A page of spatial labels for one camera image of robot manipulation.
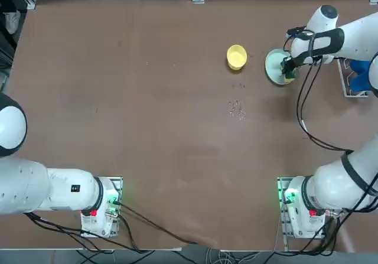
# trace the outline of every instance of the yellow bowl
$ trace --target yellow bowl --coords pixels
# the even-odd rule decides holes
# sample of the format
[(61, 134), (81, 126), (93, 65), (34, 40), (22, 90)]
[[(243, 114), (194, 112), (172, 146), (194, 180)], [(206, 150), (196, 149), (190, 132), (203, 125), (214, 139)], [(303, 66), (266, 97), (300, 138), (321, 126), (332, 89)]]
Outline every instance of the yellow bowl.
[(231, 69), (241, 69), (247, 62), (246, 50), (241, 45), (232, 45), (229, 50), (227, 50), (227, 62)]

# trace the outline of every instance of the white robotic arm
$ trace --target white robotic arm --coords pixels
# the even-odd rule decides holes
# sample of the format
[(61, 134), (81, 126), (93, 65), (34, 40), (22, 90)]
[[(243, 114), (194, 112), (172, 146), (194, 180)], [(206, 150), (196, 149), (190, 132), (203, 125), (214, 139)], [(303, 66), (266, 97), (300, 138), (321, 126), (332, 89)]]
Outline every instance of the white robotic arm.
[(330, 63), (334, 57), (371, 61), (369, 66), (370, 90), (378, 95), (378, 12), (336, 28), (338, 14), (334, 7), (318, 8), (307, 26), (290, 29), (295, 37), (290, 57), (281, 63), (284, 76), (290, 75), (303, 64), (319, 61)]
[(77, 169), (6, 157), (25, 141), (27, 121), (20, 105), (0, 93), (0, 215), (36, 210), (80, 210), (82, 230), (103, 237), (114, 232), (120, 192), (107, 177)]
[[(317, 9), (307, 26), (291, 29), (295, 37), (290, 56), (281, 62), (284, 76), (304, 64), (334, 57), (370, 61), (367, 86), (378, 95), (378, 13), (336, 28), (337, 11), (324, 5)], [(378, 137), (356, 152), (319, 167), (310, 177), (295, 177), (285, 191), (294, 237), (312, 238), (325, 223), (325, 211), (352, 209), (367, 191), (378, 173)], [(370, 205), (378, 197), (378, 183), (357, 209)]]

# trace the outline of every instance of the brown table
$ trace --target brown table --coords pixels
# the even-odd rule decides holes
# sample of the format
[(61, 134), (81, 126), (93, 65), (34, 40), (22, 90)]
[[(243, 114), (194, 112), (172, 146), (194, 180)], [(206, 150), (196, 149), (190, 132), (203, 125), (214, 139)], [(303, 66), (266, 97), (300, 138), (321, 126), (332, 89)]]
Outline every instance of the brown table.
[[(282, 47), (286, 30), (306, 24), (322, 4), (337, 7), (338, 24), (377, 10), (368, 0), (38, 2), (27, 15), (8, 87), (29, 123), (17, 156), (121, 175), (124, 202), (187, 239), (272, 250), (276, 178), (312, 174), (340, 156), (315, 146), (296, 122), (306, 68), (286, 87), (274, 86), (264, 71), (265, 56)], [(248, 53), (240, 74), (226, 66), (232, 44)], [(230, 117), (232, 99), (243, 103), (246, 119)], [(305, 117), (313, 134), (357, 148), (377, 130), (378, 103), (346, 99), (332, 63), (322, 68)], [(43, 216), (79, 227), (75, 212)], [(77, 247), (25, 216), (0, 220), (2, 248)], [(338, 249), (378, 251), (377, 220), (352, 216)], [(136, 219), (130, 225), (142, 248), (183, 245)], [(117, 239), (129, 243), (126, 230), (120, 233)]]

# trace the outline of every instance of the blue object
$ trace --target blue object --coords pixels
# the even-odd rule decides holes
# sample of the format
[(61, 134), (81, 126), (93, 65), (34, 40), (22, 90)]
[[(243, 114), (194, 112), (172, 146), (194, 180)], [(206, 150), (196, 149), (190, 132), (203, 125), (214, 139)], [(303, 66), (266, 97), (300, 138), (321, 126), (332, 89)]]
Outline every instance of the blue object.
[(370, 61), (351, 60), (349, 66), (352, 71), (357, 73), (357, 77), (350, 82), (350, 89), (354, 92), (371, 90), (372, 86), (369, 82)]

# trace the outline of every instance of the light green plate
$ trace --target light green plate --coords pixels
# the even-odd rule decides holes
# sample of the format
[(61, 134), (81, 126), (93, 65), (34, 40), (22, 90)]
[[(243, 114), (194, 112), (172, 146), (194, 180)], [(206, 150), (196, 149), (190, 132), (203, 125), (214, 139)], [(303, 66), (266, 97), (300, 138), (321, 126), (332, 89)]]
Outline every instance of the light green plate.
[(285, 81), (285, 76), (282, 74), (281, 62), (282, 60), (290, 56), (287, 51), (284, 50), (272, 50), (265, 59), (265, 71), (268, 77), (278, 85), (286, 85), (290, 82)]

